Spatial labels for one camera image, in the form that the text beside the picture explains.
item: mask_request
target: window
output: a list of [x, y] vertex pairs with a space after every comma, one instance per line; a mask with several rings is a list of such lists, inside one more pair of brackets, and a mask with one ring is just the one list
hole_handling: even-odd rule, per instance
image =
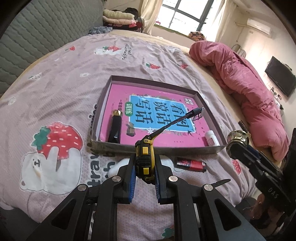
[[156, 24], [188, 35], [201, 31], [214, 0], [163, 0]]

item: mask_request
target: gold bottle cap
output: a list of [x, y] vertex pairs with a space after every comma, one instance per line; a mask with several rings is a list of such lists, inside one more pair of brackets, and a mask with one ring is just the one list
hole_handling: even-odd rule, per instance
[[113, 115], [121, 116], [122, 111], [121, 110], [114, 110]]

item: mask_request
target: air conditioner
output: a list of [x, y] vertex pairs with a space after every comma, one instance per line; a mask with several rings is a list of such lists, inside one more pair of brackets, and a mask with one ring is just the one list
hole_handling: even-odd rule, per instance
[[257, 22], [255, 20], [249, 18], [247, 21], [247, 25], [270, 35], [270, 31], [271, 31], [270, 27], [268, 27], [267, 25], [265, 25], [263, 23]]

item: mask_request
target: pink blanket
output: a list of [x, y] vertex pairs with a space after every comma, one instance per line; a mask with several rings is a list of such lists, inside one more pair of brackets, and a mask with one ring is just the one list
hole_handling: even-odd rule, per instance
[[254, 67], [221, 43], [196, 42], [189, 54], [208, 67], [222, 89], [240, 104], [254, 145], [271, 147], [274, 159], [281, 161], [288, 151], [289, 139], [273, 95]]

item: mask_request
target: white curtain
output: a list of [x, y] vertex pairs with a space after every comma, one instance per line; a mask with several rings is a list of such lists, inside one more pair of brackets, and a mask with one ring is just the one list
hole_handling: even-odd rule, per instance
[[216, 15], [212, 23], [209, 23], [205, 31], [207, 40], [213, 42], [219, 42], [221, 40], [236, 7], [237, 5], [233, 2], [233, 0], [220, 1]]
[[143, 33], [150, 34], [159, 14], [163, 0], [143, 0], [141, 18], [143, 20]]

